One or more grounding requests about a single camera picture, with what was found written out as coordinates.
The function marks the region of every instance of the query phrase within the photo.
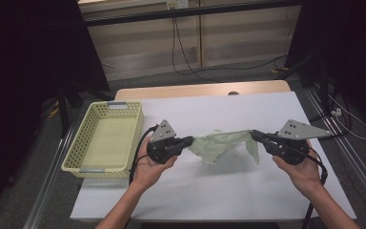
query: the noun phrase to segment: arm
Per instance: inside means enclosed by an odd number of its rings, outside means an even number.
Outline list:
[[[310,151],[310,155],[316,158],[314,152]],[[306,158],[299,165],[290,165],[278,156],[273,156],[273,161],[290,176],[295,188],[313,204],[328,228],[359,228],[321,184],[316,163]]]
[[[148,141],[147,137],[142,143],[137,158],[147,154]],[[142,157],[138,161],[132,184],[96,228],[124,229],[141,196],[159,180],[165,170],[173,166],[176,160],[177,156],[174,156],[165,164],[156,164],[149,157]]]

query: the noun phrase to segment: gray floor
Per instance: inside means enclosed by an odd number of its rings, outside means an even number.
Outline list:
[[[263,63],[264,61],[232,64],[229,68],[246,68]],[[273,63],[253,70],[209,70],[198,73],[202,77],[211,78],[220,82],[256,81],[269,80],[276,77],[270,72],[274,68]],[[304,89],[299,84],[297,76],[288,79],[291,89],[296,92],[301,105],[308,117],[317,115],[315,108],[305,94]],[[121,79],[110,82],[112,91],[107,93],[114,95],[123,88],[185,85],[213,83],[212,81],[199,79],[195,75],[179,75],[177,73],[161,73],[157,75],[147,75],[133,79]],[[95,100],[86,94],[82,94],[85,99],[83,108],[69,108],[71,119],[78,114],[83,114],[88,104]],[[352,112],[361,117],[358,109],[349,101]],[[365,135],[363,127],[354,122],[353,130]],[[323,126],[321,121],[314,123],[316,126]],[[14,185],[7,187],[0,197],[0,228],[22,228],[30,213],[31,207],[37,197],[38,191],[43,184],[44,177],[50,168],[54,153],[58,147],[61,136],[61,122],[59,115],[53,118],[43,118],[40,128],[32,145],[29,148],[28,156],[22,166],[14,176]],[[347,136],[356,148],[359,156],[366,165],[366,141],[360,140],[352,135]],[[366,228],[366,188],[359,180],[358,176],[350,166],[345,156],[339,150],[334,140],[321,141],[327,157],[339,177],[340,183],[354,208],[357,215],[357,223]],[[77,197],[78,190],[82,183],[81,178],[75,178],[69,173],[58,172],[54,181],[50,200],[47,203],[44,215],[40,221],[39,228],[93,228],[95,223],[83,223],[69,219],[73,203]],[[301,222],[280,222],[281,228],[300,228]],[[193,228],[216,228],[216,225],[190,225]],[[184,228],[182,225],[143,225],[143,228]],[[235,224],[230,228],[252,228],[250,224]]]

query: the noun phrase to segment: light green cloth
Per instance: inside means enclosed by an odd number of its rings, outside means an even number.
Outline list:
[[[242,141],[245,141],[246,150],[258,164],[257,144],[252,139],[250,131],[222,133],[221,130],[215,130],[210,135],[195,137],[192,146],[188,149],[195,155],[201,156],[205,163],[214,164],[218,161],[218,157],[227,151],[229,147]]]

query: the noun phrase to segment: white tabletop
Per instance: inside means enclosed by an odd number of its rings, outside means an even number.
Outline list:
[[[143,99],[143,132],[168,119],[177,137],[258,130],[274,133],[288,119],[308,123],[295,93]],[[328,169],[325,187],[345,212],[356,215],[327,157],[311,140]],[[140,199],[133,219],[142,221],[279,221],[303,219],[309,201],[258,144],[260,164],[237,144],[216,164],[184,150],[174,166]],[[102,219],[128,186],[126,179],[85,178],[72,219]]]

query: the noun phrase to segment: yellow plastic basket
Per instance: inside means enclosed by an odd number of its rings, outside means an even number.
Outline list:
[[[92,103],[61,169],[76,177],[128,177],[143,122],[140,102]]]

